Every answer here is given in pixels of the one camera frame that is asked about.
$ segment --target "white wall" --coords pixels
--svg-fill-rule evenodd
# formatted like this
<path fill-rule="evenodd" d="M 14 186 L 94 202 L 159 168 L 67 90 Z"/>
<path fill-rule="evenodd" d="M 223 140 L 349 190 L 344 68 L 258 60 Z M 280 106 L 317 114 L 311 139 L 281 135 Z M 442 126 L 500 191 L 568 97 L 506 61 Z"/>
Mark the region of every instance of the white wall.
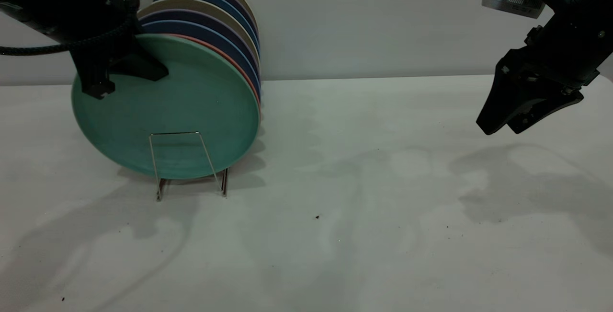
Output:
<path fill-rule="evenodd" d="M 248 0 L 258 18 L 265 79 L 491 73 L 538 20 L 481 0 Z M 0 45 L 53 43 L 0 15 Z M 70 83 L 68 54 L 0 57 L 0 83 Z"/>

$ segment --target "table surface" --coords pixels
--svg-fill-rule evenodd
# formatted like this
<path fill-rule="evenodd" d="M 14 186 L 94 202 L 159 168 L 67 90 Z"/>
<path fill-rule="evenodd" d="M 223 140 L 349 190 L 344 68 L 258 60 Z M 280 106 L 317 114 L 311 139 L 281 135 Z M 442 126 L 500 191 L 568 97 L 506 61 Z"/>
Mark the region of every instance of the table surface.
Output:
<path fill-rule="evenodd" d="M 68 86 L 0 87 L 0 311 L 613 311 L 613 83 L 487 137 L 491 82 L 266 82 L 228 197 L 161 203 Z"/>

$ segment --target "teal plate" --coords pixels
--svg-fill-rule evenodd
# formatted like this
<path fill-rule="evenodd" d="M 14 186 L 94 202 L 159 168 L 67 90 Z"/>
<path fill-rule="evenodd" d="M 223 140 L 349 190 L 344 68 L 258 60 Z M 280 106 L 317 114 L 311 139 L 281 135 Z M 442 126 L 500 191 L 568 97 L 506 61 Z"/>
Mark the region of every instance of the teal plate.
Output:
<path fill-rule="evenodd" d="M 226 59 L 187 39 L 138 35 L 140 44 L 170 74 L 153 82 L 111 75 L 116 91 L 103 100 L 81 93 L 77 76 L 72 109 L 85 137 L 121 166 L 154 176 L 151 133 L 199 131 L 215 171 L 230 167 L 258 133 L 258 102 L 249 83 Z M 153 137 L 158 174 L 192 179 L 213 174 L 200 137 Z"/>

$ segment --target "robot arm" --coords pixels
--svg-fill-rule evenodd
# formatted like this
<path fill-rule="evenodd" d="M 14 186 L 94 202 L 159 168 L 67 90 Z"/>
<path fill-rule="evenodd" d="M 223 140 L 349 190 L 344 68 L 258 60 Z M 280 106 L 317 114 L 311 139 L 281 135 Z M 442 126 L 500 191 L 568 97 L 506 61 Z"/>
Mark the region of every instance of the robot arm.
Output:
<path fill-rule="evenodd" d="M 545 27 L 533 28 L 526 46 L 510 50 L 496 65 L 492 90 L 477 118 L 488 135 L 505 124 L 521 133 L 580 102 L 580 89 L 598 76 L 596 68 L 613 52 L 613 0 L 482 1 L 535 19 L 545 4 L 554 17 Z"/>
<path fill-rule="evenodd" d="M 136 41 L 139 0 L 0 0 L 0 11 L 60 45 L 0 47 L 0 54 L 36 55 L 69 50 L 83 92 L 102 99 L 115 91 L 109 74 L 157 81 L 168 74 Z"/>

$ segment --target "black robotic arm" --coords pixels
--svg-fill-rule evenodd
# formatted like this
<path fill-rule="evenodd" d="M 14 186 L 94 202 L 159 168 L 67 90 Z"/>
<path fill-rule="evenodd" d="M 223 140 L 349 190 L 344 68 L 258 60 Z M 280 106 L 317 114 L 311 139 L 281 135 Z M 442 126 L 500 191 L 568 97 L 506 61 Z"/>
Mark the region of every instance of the black robotic arm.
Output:
<path fill-rule="evenodd" d="M 505 124 L 521 133 L 549 114 L 583 100 L 580 89 L 598 76 L 613 52 L 613 0 L 483 0 L 482 5 L 537 18 L 547 4 L 555 14 L 533 28 L 526 46 L 496 65 L 477 124 L 488 135 Z"/>

